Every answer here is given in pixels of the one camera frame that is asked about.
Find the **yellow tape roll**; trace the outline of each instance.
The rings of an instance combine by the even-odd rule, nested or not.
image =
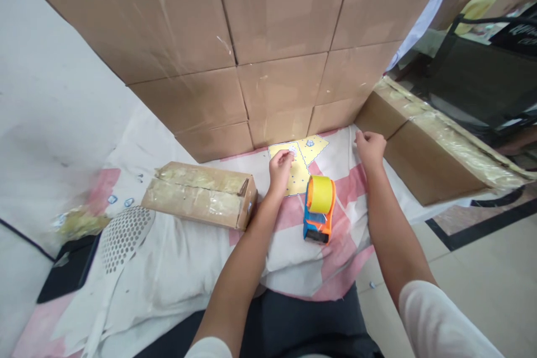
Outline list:
[[[311,175],[307,206],[310,213],[328,214],[332,207],[332,181],[328,176]]]

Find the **pink and white fabric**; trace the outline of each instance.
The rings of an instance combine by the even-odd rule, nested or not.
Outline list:
[[[303,239],[304,195],[286,197],[277,217],[262,285],[297,298],[335,300],[348,291],[372,254],[367,182],[356,154],[355,130],[349,126],[320,134],[328,145],[308,166],[311,174],[329,176],[336,183],[330,244]],[[262,200],[270,181],[269,160],[264,148],[207,165],[253,174]],[[114,216],[130,199],[139,204],[154,169],[169,161],[195,163],[162,123],[147,108],[140,108],[102,172],[100,183],[106,190],[96,189],[93,197],[110,198],[112,204],[105,205],[106,212]],[[451,205],[469,203],[459,200],[424,208],[386,162],[385,167],[411,223],[423,222]],[[239,238],[240,233],[233,230],[157,213],[139,253],[126,266],[116,287],[101,356],[131,357],[193,312],[205,309]],[[94,263],[85,286],[74,296],[38,306],[13,356],[78,356],[100,306],[102,278],[101,265]],[[46,334],[39,321],[46,322]]]

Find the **person's left hand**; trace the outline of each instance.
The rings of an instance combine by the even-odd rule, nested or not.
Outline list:
[[[270,172],[269,194],[283,198],[289,182],[291,172],[291,162],[295,160],[293,153],[289,150],[279,150],[278,153],[268,163]]]

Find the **paper with dots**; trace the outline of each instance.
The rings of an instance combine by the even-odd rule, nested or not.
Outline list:
[[[291,175],[287,185],[285,196],[294,196],[306,193],[309,180],[308,165],[313,162],[322,150],[328,145],[328,141],[319,136],[310,136],[295,142],[274,144],[269,146],[268,153],[270,157],[276,155],[279,150],[290,149],[294,147],[297,151],[295,161],[291,164]]]
[[[319,155],[328,145],[328,141],[317,135],[298,140],[297,143],[300,146],[300,150],[304,156],[304,162],[307,166],[309,166],[317,155]]]

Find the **white wall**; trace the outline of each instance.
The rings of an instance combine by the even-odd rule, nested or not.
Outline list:
[[[51,219],[84,202],[138,99],[44,0],[0,0],[0,218],[49,253]],[[0,229],[0,356],[50,270]]]

